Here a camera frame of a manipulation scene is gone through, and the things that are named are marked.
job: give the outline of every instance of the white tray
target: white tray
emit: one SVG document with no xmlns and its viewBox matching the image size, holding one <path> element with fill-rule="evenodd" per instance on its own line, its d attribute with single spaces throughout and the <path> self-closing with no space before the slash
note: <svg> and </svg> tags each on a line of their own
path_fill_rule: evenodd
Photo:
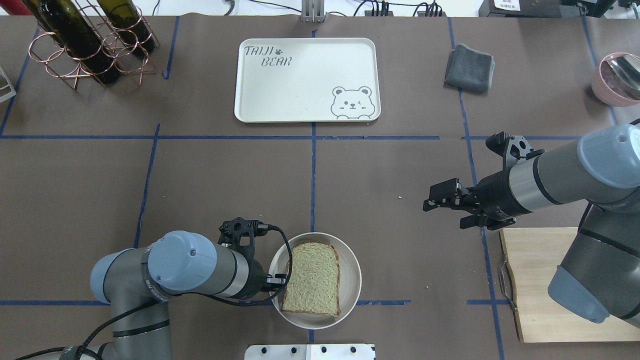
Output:
<svg viewBox="0 0 640 360">
<path fill-rule="evenodd" d="M 375 120 L 376 46 L 367 38 L 245 40 L 234 113 L 241 122 Z"/>
</svg>

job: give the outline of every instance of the wine bottle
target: wine bottle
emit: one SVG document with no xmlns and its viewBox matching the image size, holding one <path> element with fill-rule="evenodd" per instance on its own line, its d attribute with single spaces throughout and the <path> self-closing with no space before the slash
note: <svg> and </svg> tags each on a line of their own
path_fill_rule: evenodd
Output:
<svg viewBox="0 0 640 360">
<path fill-rule="evenodd" d="M 107 49 L 93 29 L 86 23 L 71 0 L 40 0 L 40 16 L 67 46 L 75 58 L 81 58 L 85 70 L 97 81 L 109 84 L 118 79 L 120 72 Z"/>
<path fill-rule="evenodd" d="M 33 14 L 33 16 L 38 21 L 38 24 L 40 25 L 41 28 L 44 29 L 44 31 L 47 31 L 49 33 L 53 32 L 51 27 L 44 21 L 44 19 L 40 15 L 40 0 L 22 0 L 22 3 Z M 58 44 L 60 47 L 65 46 L 62 40 L 60 40 L 60 38 L 57 35 L 51 35 L 51 37 L 56 42 L 56 44 Z"/>
<path fill-rule="evenodd" d="M 154 50 L 156 42 L 131 0 L 98 0 L 98 4 L 116 28 L 129 30 L 118 33 L 126 45 L 134 45 L 137 37 L 148 54 Z M 140 48 L 136 48 L 133 53 L 140 57 L 145 55 Z"/>
</svg>

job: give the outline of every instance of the white metal bracket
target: white metal bracket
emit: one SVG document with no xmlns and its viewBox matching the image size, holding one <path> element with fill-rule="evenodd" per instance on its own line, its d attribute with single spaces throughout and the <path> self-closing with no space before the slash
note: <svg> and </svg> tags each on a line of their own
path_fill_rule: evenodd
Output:
<svg viewBox="0 0 640 360">
<path fill-rule="evenodd" d="M 324 22 L 324 0 L 302 0 L 302 22 Z"/>
<path fill-rule="evenodd" d="M 252 345 L 244 360 L 375 360 L 373 344 Z"/>
</svg>

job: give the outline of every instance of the white bowl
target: white bowl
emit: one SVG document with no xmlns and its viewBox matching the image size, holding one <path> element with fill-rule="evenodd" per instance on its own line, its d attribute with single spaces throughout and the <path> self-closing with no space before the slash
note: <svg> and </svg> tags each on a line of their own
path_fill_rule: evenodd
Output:
<svg viewBox="0 0 640 360">
<path fill-rule="evenodd" d="M 333 317 L 282 311 L 280 310 L 280 304 L 282 303 L 284 291 L 273 299 L 273 305 L 283 318 L 295 326 L 311 330 L 325 329 L 341 322 L 356 306 L 360 297 L 360 289 L 362 288 L 362 273 L 358 259 L 353 254 L 353 251 L 335 236 L 324 233 L 301 234 L 289 240 L 289 246 L 293 248 L 306 242 L 329 244 L 338 252 L 338 263 L 340 264 L 340 288 L 338 289 L 340 315 Z M 271 261 L 269 274 L 286 274 L 287 262 L 289 262 L 287 247 L 282 245 Z"/>
</svg>

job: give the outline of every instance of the folded towel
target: folded towel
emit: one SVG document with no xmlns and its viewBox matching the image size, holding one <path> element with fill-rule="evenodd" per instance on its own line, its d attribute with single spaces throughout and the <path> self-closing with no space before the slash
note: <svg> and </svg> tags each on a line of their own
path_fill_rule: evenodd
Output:
<svg viewBox="0 0 640 360">
<path fill-rule="evenodd" d="M 444 82 L 465 90 L 487 92 L 491 88 L 494 66 L 493 56 L 458 44 L 449 53 Z"/>
</svg>

